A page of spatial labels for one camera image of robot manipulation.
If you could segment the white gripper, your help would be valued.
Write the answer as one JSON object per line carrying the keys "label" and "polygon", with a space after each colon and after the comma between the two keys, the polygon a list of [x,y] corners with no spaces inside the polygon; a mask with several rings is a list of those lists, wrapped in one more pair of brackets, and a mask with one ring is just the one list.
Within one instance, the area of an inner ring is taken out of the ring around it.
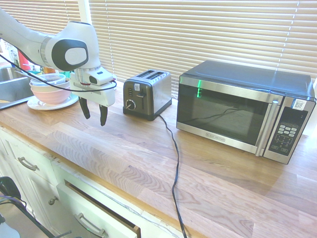
{"label": "white gripper", "polygon": [[90,118],[87,101],[99,104],[100,124],[104,126],[107,120],[108,107],[115,102],[116,81],[108,82],[103,85],[83,85],[76,80],[75,73],[70,74],[70,89],[74,95],[79,97],[79,103],[86,119]]}

